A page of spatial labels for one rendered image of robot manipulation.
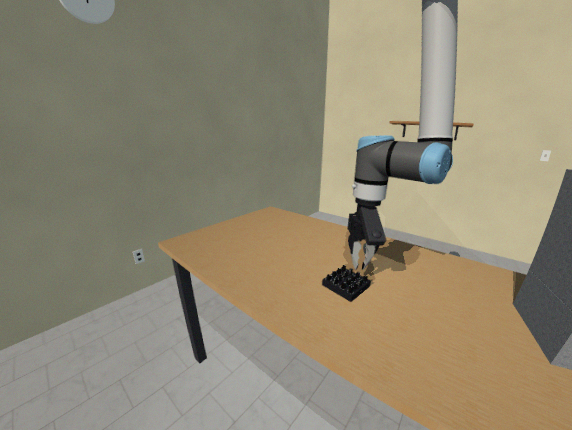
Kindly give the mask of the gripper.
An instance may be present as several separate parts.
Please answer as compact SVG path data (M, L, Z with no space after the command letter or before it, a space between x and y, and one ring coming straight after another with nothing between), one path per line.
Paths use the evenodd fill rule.
M358 253L362 247L362 245L358 242L358 239L360 242L362 240L365 240L364 233L363 233L363 227L362 227L362 223L361 223L361 218L360 218L360 214L359 214L360 207L361 206L368 206L368 207L380 206L381 201L372 202L372 201L364 201L364 200L360 200L358 198L355 198L355 202L357 203L357 211L355 213L349 213L348 230L349 230L350 235L348 237L348 244L349 244L349 248L350 248L353 266L354 266L355 270L357 270L358 265L359 265L358 264L358 259L359 259ZM374 254L376 254L379 246L380 245L367 245L367 244L363 245L365 260L363 261L363 264L362 264L362 270L365 269L365 267L368 265L368 263L370 262L370 260L374 256Z

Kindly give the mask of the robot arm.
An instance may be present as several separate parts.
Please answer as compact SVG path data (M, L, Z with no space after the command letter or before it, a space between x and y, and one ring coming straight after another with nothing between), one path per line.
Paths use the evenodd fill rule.
M457 25L458 0L422 0L418 140L394 141L393 136L386 135L361 137L356 150L354 197L382 201L389 177L440 184L451 169ZM361 206L359 214L366 244L384 245L386 237L377 207Z

